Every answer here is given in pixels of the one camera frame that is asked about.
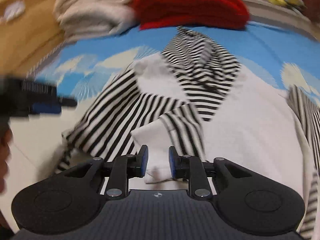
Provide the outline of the person's left hand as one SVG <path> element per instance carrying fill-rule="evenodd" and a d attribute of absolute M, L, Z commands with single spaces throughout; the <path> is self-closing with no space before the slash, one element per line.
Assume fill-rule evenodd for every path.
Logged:
<path fill-rule="evenodd" d="M 1 137 L 1 147 L 0 147 L 0 193 L 5 190 L 6 182 L 5 176 L 8 173 L 7 159 L 10 155 L 9 144 L 12 140 L 12 131 L 7 129 L 3 137 Z"/>

